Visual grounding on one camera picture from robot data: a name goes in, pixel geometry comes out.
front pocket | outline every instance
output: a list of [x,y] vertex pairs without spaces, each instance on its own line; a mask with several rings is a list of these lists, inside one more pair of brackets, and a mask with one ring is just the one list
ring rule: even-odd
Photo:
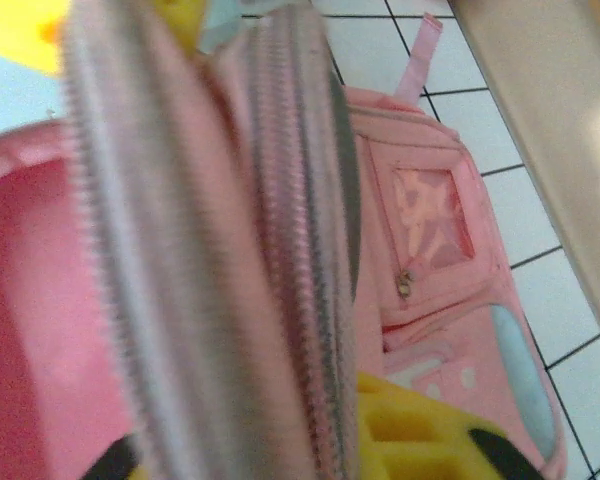
[[[388,122],[387,131],[408,128]],[[478,172],[460,144],[383,142],[358,132],[368,163],[391,279],[380,281],[384,326],[404,325],[466,300],[493,277],[496,264]]]

white tile floor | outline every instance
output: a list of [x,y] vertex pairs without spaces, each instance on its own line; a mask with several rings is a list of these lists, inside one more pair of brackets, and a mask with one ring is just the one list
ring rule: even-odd
[[[397,86],[422,14],[442,19],[419,106],[460,132],[485,175],[520,297],[564,407],[567,479],[600,480],[600,330],[446,0],[313,2],[327,14],[344,82],[387,93]],[[263,1],[244,13],[281,3]],[[14,93],[22,91],[27,98]],[[50,114],[62,114],[56,82],[0,59],[0,131]]]

yellow plastic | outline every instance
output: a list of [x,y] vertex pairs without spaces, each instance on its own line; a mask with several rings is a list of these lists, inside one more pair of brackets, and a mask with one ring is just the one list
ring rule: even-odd
[[501,480],[469,437],[481,418],[367,374],[358,375],[362,480]]
[[[174,35],[192,53],[206,0],[153,0]],[[0,56],[49,75],[59,71],[58,30],[68,0],[0,0]]]

pink strap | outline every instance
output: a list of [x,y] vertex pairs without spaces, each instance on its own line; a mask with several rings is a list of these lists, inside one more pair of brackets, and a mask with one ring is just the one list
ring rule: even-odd
[[395,93],[398,99],[411,105],[418,103],[441,32],[442,22],[433,15],[425,13],[411,49],[409,64]]

light blue patch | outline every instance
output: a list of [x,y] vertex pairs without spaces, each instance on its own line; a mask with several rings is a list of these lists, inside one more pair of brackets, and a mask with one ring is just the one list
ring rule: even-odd
[[556,430],[547,392],[536,369],[524,334],[513,314],[494,305],[491,317],[502,363],[522,422],[540,454],[549,459],[556,444]]
[[64,112],[56,78],[0,57],[0,133]]

